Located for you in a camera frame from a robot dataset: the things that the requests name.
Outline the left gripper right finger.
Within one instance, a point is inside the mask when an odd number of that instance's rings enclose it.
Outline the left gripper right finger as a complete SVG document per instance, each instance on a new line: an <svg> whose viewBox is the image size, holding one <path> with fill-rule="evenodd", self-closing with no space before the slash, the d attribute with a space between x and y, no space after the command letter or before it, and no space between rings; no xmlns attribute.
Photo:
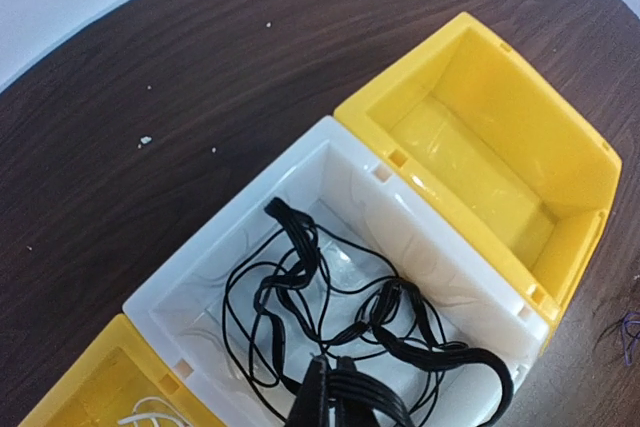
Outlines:
<svg viewBox="0 0 640 427"><path fill-rule="evenodd" d="M336 426L379 426L374 407L383 384L359 372L350 357L339 357L333 370L333 397Z"/></svg>

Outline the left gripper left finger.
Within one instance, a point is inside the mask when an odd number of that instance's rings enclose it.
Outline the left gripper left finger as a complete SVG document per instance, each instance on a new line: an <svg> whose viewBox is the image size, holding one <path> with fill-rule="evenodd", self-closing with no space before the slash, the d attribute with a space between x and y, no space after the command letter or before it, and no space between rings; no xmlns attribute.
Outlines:
<svg viewBox="0 0 640 427"><path fill-rule="evenodd" d="M324 356L314 357L296 395L286 427L328 427L329 395L328 375L330 366Z"/></svg>

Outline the white translucent bin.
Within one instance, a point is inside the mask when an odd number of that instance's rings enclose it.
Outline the white translucent bin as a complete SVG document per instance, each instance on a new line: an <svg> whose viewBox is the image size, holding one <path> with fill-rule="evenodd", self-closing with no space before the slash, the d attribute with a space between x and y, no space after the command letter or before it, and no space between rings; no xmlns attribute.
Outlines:
<svg viewBox="0 0 640 427"><path fill-rule="evenodd" d="M320 226L331 279L305 292L325 336L352 323L385 275L416 284L436 333L498 355L521 384L548 324L413 189L338 121L302 135L124 303L159 357L223 423L278 426L293 396L254 392L241 374L260 280L290 241L266 214L280 198Z"/></svg>

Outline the yellow bin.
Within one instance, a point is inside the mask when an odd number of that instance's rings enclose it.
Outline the yellow bin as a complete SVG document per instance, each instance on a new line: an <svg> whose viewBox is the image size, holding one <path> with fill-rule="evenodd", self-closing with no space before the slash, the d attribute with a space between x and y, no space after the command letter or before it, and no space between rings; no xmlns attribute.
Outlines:
<svg viewBox="0 0 640 427"><path fill-rule="evenodd" d="M22 426L221 426L138 333L114 317Z"/></svg>
<svg viewBox="0 0 640 427"><path fill-rule="evenodd" d="M559 325L622 162L516 50L460 13L334 115Z"/></svg>

